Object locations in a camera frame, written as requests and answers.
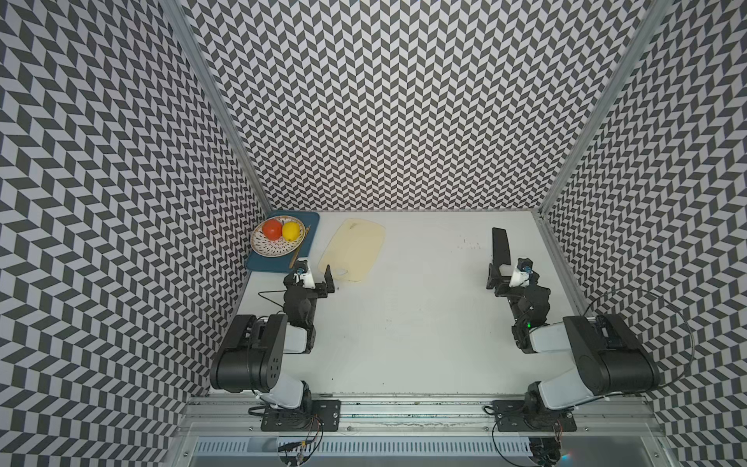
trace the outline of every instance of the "white table surface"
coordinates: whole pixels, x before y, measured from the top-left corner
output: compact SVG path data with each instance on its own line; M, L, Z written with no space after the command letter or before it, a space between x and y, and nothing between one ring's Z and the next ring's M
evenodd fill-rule
M314 278L347 218L386 228L363 282L335 281L317 302L310 354L284 355L282 370L314 393L522 394L572 366L569 354L525 354L511 335L508 302L485 289L492 227L506 229L512 260L528 257L552 290L548 323L572 315L530 212L323 212L309 253ZM252 273L240 314L279 307L257 295L283 289L283 274ZM282 293L268 294L282 303Z

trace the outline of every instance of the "black and white patterned wallpaper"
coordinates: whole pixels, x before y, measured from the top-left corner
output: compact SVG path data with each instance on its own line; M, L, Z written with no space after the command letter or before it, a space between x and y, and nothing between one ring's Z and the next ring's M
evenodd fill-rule
M747 466L747 192L741 1L677 1L548 219L587 295L664 293L695 333L692 376L653 394L686 466ZM630 292L629 315L661 361L689 339L662 303Z
M270 201L532 208L650 0L182 0Z
M157 5L0 1L0 465L156 465L208 384L259 210Z

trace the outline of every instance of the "yellow lemon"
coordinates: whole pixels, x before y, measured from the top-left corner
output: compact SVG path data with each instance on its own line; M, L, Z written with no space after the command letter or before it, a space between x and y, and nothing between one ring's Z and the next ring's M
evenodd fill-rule
M282 236L287 241L295 241L301 236L301 226L296 222L286 222L282 227Z

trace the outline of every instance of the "cream cutting board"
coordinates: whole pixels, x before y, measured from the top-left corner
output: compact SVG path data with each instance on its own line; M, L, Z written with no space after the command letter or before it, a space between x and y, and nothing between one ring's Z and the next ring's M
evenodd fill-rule
M385 234L386 229L375 222L346 219L329 241L319 271L324 274L329 265L335 279L361 282L374 266Z

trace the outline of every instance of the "tomato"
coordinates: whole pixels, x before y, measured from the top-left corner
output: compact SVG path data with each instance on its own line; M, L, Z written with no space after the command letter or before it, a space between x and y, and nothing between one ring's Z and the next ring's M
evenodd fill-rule
M270 219L262 224L262 233L268 240L275 241L282 235L282 224L277 219Z

